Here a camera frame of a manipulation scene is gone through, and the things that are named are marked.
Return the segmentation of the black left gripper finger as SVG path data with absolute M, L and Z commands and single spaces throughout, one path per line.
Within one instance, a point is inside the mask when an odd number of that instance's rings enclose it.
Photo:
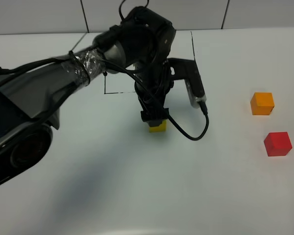
M 158 127 L 168 118 L 162 109 L 149 108 L 141 111 L 141 119 L 143 122 L 147 123 L 149 127 Z

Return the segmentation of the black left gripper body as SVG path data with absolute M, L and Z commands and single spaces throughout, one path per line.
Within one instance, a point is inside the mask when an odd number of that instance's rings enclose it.
M 162 106 L 164 105 L 166 95 L 173 85 L 170 79 L 171 70 L 168 58 L 155 62 L 149 68 L 141 60 L 134 63 L 134 68 L 144 69 L 143 72 L 137 74 L 137 77 L 143 85 L 141 86 L 138 83 L 134 85 L 135 92 L 138 95 L 139 103 L 142 107 L 141 115 L 167 115 L 169 113 L 168 108 L 163 107 L 159 109 L 144 88 L 147 88 Z

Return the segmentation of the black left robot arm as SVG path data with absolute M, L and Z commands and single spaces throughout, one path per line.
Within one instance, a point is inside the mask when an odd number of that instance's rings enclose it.
M 0 185 L 37 164 L 60 125 L 59 109 L 69 96 L 103 73 L 134 65 L 143 77 L 162 71 L 175 29 L 152 10 L 133 8 L 119 25 L 96 36 L 79 51 L 0 68 Z

